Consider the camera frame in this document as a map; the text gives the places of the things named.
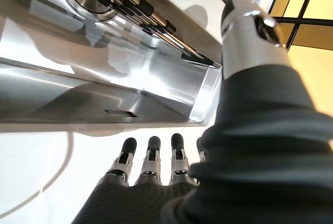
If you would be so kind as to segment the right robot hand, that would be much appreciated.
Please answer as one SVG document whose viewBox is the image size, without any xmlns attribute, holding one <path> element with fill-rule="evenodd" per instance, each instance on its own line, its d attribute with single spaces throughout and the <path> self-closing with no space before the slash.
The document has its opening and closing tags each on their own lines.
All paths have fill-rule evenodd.
<svg viewBox="0 0 333 224">
<path fill-rule="evenodd" d="M 222 13 L 223 80 L 201 161 L 170 186 L 144 173 L 125 186 L 127 139 L 75 223 L 332 223 L 332 118 L 318 112 L 281 46 L 276 21 L 252 0 Z"/>
</svg>

